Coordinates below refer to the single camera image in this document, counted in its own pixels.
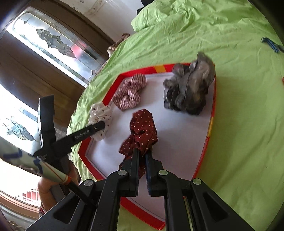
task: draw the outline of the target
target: bed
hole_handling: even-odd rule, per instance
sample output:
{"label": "bed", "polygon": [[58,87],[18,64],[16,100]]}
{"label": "bed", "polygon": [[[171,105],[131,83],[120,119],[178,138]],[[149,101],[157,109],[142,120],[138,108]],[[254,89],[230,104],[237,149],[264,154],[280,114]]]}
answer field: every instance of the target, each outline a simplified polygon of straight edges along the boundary
{"label": "bed", "polygon": [[[284,54],[261,37],[281,41],[247,0],[156,0],[132,21],[122,42],[80,97],[68,132],[88,123],[119,74],[188,63],[198,51],[215,63],[217,94],[210,142],[198,177],[256,231],[264,231],[284,201]],[[82,179],[93,178],[73,147]],[[120,208],[118,231],[155,230]]]}

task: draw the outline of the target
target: white polka dot scrunchie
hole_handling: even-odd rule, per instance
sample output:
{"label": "white polka dot scrunchie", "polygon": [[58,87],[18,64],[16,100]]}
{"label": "white polka dot scrunchie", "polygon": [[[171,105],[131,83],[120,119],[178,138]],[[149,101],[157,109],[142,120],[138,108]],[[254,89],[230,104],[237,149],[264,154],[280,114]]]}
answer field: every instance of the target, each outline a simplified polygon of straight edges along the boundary
{"label": "white polka dot scrunchie", "polygon": [[110,107],[105,106],[103,102],[98,102],[96,104],[91,105],[88,125],[95,124],[99,121],[104,121],[106,124],[106,127],[103,130],[91,136],[95,141],[100,141],[105,138],[105,134],[111,123],[111,114],[112,111]]}

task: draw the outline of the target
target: stained glass window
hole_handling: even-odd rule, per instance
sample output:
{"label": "stained glass window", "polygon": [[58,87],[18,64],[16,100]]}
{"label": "stained glass window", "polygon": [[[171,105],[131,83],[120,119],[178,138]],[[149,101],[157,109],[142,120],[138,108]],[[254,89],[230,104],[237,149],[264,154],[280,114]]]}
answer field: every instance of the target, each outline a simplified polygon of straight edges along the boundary
{"label": "stained glass window", "polygon": [[71,31],[32,7],[7,31],[84,87],[105,61]]}

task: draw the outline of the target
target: green blanket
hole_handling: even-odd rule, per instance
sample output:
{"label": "green blanket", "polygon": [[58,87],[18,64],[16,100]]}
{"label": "green blanket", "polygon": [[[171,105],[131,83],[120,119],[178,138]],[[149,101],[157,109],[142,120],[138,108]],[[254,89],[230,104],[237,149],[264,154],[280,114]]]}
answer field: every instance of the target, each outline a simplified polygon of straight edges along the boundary
{"label": "green blanket", "polygon": [[[137,32],[121,43],[80,97],[68,132],[87,124],[125,71],[191,62],[204,51],[216,65],[216,114],[199,177],[256,231],[264,231],[284,201],[284,54],[262,36],[276,33],[247,0],[156,0],[132,21]],[[73,148],[82,179],[91,174]],[[118,231],[154,230],[120,209]]]}

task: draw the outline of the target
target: white wall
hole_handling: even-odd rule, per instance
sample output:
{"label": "white wall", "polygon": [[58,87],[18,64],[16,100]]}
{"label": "white wall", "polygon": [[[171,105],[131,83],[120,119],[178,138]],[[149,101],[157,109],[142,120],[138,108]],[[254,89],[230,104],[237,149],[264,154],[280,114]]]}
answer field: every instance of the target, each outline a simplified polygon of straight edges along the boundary
{"label": "white wall", "polygon": [[85,15],[114,41],[123,33],[133,34],[131,21],[137,9],[143,7],[140,0],[61,0]]}

